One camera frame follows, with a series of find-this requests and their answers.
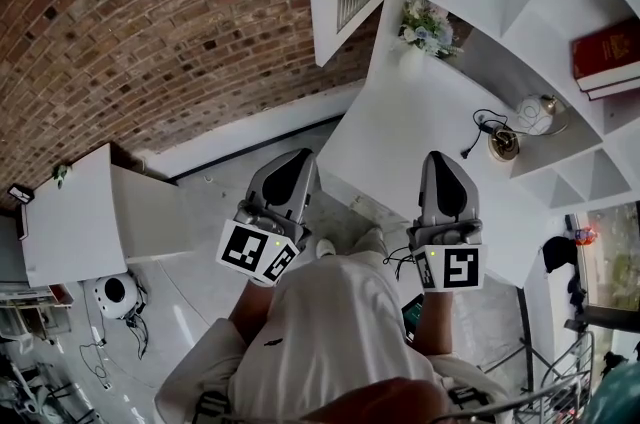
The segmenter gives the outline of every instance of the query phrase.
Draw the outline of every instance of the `book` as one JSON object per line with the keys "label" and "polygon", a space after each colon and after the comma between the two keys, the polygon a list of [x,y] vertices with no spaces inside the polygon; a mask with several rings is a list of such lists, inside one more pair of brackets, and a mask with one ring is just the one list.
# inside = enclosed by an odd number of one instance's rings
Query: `book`
{"label": "book", "polygon": [[640,77],[640,19],[574,40],[573,77],[582,91]]}
{"label": "book", "polygon": [[598,100],[609,95],[615,95],[616,93],[628,92],[640,88],[640,77],[635,79],[629,79],[628,81],[622,81],[620,83],[613,83],[607,86],[596,88],[595,90],[589,90],[587,95],[589,100]]}

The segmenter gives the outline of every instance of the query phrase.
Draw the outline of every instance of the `white cabinet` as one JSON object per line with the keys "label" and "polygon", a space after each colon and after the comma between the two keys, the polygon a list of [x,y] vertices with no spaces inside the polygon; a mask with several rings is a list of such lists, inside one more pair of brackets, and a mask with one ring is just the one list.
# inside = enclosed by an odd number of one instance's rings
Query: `white cabinet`
{"label": "white cabinet", "polygon": [[[517,220],[527,222],[529,229],[544,228],[552,214],[640,200],[640,92],[589,101],[573,79],[570,52],[572,39],[640,12],[640,0],[429,1],[470,23],[477,34],[461,59],[426,60],[423,81],[411,86],[397,68],[404,0],[311,0],[319,65],[384,3],[367,83],[320,154],[321,173],[412,219],[418,212],[413,196],[419,159],[429,150],[443,149],[479,186],[485,184],[481,205],[490,203],[483,219],[500,250],[494,273],[522,282],[518,263],[528,271],[543,237],[518,229]],[[543,90],[568,108],[563,133],[524,138],[511,163],[489,157],[486,136],[469,159],[460,158],[477,134],[473,110],[490,107],[509,113],[519,100],[515,97]],[[424,113],[441,120],[434,122]],[[529,257],[514,263],[520,253],[507,251],[508,241],[499,237],[497,226],[487,225],[487,218],[516,227],[520,236],[505,232],[504,226],[500,230],[512,236],[512,250],[520,245],[515,250],[526,250]]]}

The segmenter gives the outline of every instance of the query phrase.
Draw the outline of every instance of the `red book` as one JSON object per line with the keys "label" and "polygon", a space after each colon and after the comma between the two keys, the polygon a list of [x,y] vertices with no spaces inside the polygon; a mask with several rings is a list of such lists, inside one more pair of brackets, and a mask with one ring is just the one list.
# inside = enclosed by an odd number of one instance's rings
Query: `red book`
{"label": "red book", "polygon": [[633,17],[571,43],[582,91],[640,77],[640,19]]}

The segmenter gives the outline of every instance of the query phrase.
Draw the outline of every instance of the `small vase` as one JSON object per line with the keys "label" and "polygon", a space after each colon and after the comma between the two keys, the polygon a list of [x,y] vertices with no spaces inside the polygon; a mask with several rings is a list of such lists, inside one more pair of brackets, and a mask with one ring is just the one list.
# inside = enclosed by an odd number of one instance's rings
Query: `small vase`
{"label": "small vase", "polygon": [[420,79],[424,72],[424,59],[426,56],[427,53],[415,45],[412,45],[400,56],[398,68],[405,82],[413,83]]}

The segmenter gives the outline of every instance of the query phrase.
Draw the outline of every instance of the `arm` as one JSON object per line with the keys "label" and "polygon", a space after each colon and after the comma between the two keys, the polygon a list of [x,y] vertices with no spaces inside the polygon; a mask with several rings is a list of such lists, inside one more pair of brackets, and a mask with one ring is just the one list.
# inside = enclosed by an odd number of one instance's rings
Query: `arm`
{"label": "arm", "polygon": [[260,287],[248,281],[229,316],[229,321],[234,324],[247,347],[267,322],[273,293],[273,287]]}
{"label": "arm", "polygon": [[453,293],[430,292],[424,295],[422,312],[411,347],[424,356],[453,352],[451,308]]}

